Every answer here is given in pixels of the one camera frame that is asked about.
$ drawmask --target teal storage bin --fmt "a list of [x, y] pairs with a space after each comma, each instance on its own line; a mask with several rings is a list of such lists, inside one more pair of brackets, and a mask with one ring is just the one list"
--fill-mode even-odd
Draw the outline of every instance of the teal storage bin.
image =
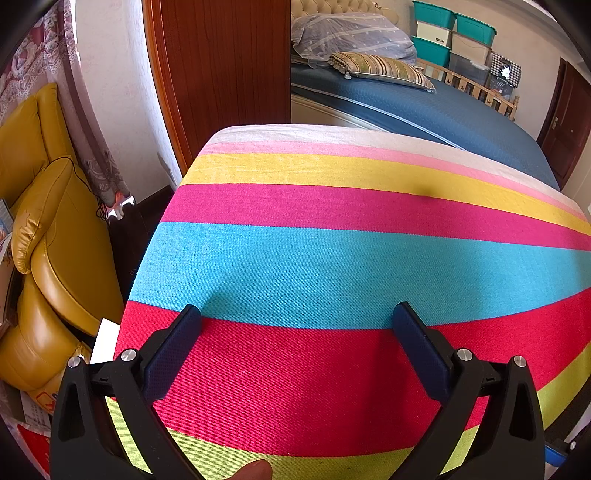
[[451, 10], [424, 2], [413, 3], [415, 20], [439, 25], [448, 30], [453, 28], [453, 24], [456, 22], [456, 14]]
[[417, 57], [419, 59], [427, 60], [447, 68], [449, 65], [449, 53], [451, 52], [449, 47], [418, 37], [413, 37], [413, 43], [417, 49]]
[[495, 39], [496, 28], [466, 15], [456, 14], [457, 17], [457, 32], [465, 37], [473, 38], [489, 47]]

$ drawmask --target silver screw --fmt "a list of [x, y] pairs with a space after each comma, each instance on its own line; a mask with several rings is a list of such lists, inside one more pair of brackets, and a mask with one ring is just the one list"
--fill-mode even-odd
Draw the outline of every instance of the silver screw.
[[468, 350], [467, 348], [460, 348], [457, 351], [457, 357], [460, 360], [464, 360], [465, 362], [467, 362], [468, 360], [472, 360], [472, 352], [470, 350]]
[[121, 359], [124, 362], [131, 362], [135, 356], [138, 354], [134, 349], [128, 348], [125, 352], [121, 354]]
[[523, 358], [521, 355], [515, 355], [513, 357], [513, 361], [515, 362], [515, 364], [518, 367], [524, 367], [527, 365], [527, 362], [525, 361], [525, 358]]
[[68, 367], [70, 368], [74, 368], [77, 367], [78, 365], [80, 365], [80, 357], [79, 356], [73, 356], [68, 360]]

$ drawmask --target leather recliner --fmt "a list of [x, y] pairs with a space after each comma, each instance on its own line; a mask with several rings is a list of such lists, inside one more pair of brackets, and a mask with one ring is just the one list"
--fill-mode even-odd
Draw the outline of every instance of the leather recliner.
[[46, 85], [0, 127], [0, 197], [15, 218], [12, 257], [24, 274], [18, 324], [0, 338], [0, 378], [50, 413], [67, 360], [90, 358], [76, 332], [96, 336], [100, 320], [119, 323], [124, 308], [107, 225], [86, 182], [57, 85]]

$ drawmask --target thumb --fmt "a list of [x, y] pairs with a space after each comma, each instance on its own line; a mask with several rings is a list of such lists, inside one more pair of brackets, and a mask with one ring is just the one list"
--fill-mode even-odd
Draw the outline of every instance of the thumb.
[[273, 468], [266, 460], [256, 460], [238, 470], [228, 480], [272, 480]]

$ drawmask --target pink floral curtain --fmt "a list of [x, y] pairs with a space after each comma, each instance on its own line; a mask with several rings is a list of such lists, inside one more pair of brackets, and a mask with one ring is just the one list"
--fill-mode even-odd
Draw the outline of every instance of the pink floral curtain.
[[0, 125], [44, 85], [56, 82], [80, 167], [109, 207], [130, 195], [96, 121], [82, 78], [70, 0], [60, 0], [27, 34], [0, 76]]

